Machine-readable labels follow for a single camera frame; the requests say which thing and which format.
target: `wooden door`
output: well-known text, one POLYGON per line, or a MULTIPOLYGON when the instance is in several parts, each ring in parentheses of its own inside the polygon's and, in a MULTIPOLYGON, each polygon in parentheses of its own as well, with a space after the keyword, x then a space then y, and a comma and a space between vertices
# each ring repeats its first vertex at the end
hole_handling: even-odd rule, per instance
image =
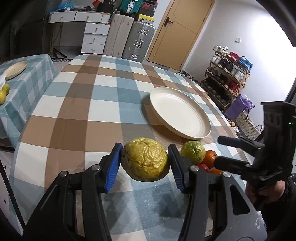
POLYGON ((213 0, 175 0, 148 61, 179 70, 208 16, 213 0))

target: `blue gripper pad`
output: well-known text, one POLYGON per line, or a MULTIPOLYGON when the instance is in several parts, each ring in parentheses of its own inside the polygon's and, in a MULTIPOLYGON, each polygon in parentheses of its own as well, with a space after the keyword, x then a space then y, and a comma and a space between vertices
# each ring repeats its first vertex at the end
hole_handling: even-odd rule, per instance
POLYGON ((102 167, 99 184, 100 192, 108 193, 113 187, 120 166, 122 148, 122 144, 117 142, 111 153, 101 159, 99 164, 102 167))
POLYGON ((175 144, 170 144, 168 147, 168 159, 177 188, 180 189, 183 194, 188 193, 191 189, 188 171, 191 162, 187 157, 183 157, 179 154, 175 144))

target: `drawer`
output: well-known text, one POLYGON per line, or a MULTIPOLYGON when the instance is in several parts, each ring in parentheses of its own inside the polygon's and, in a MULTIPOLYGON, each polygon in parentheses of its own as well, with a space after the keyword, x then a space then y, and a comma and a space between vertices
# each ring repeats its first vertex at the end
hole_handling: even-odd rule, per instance
POLYGON ((87 44, 105 44, 107 35, 101 34, 84 34, 83 43, 87 44))
POLYGON ((78 12, 75 16, 75 21, 97 22, 100 23, 103 14, 100 12, 78 12))
POLYGON ((103 17, 102 17, 101 23, 108 23, 110 17, 111 17, 111 15, 104 14, 103 17))
POLYGON ((51 14, 49 23, 72 22, 75 19, 76 12, 58 12, 51 14))
POLYGON ((84 32, 86 34, 102 34, 107 35, 109 31, 109 24, 87 23, 84 32))
POLYGON ((104 51, 104 44, 87 44, 83 43, 81 52, 82 53, 97 53, 103 54, 104 51))

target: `beige plate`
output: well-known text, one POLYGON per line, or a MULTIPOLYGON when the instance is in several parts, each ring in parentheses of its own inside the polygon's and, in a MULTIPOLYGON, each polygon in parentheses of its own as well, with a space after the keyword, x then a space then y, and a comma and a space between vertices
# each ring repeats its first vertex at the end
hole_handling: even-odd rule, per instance
POLYGON ((211 132, 211 123, 201 106, 189 96, 169 87, 156 87, 150 93, 152 109, 158 119, 175 134, 202 139, 211 132))
POLYGON ((6 73, 6 80, 12 79, 13 77, 17 76, 18 74, 20 74, 21 72, 24 71, 24 69, 27 66, 27 62, 26 61, 21 61, 18 63, 15 63, 14 65, 10 66, 9 68, 7 68, 4 73, 6 73))

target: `plaid tablecloth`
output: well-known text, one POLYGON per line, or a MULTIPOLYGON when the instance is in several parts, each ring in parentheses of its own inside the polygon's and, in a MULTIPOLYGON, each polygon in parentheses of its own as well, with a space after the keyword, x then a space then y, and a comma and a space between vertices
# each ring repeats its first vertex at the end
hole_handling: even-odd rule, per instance
MULTIPOLYGON (((212 125, 211 134, 201 140, 204 147, 240 159, 235 148, 216 143, 219 135, 235 137, 235 133, 192 81, 126 59, 80 55, 45 91, 18 142, 9 181, 25 220, 60 171, 84 171, 109 154, 115 142, 148 137, 167 149, 171 143, 180 148, 188 141, 154 116, 149 93, 157 86, 180 90, 196 100, 212 125)), ((143 183, 131 179, 120 167, 113 189, 102 199, 113 240, 177 240, 187 202, 171 172, 159 181, 143 183)), ((12 207, 10 213, 19 229, 12 207)), ((81 234, 80 211, 77 217, 81 234)))
POLYGON ((0 65, 0 75, 20 61, 27 61, 27 67, 18 76, 6 81, 10 86, 10 92, 4 104, 0 106, 0 138, 9 138, 14 148, 29 115, 58 74, 50 56, 41 54, 3 63, 0 65))

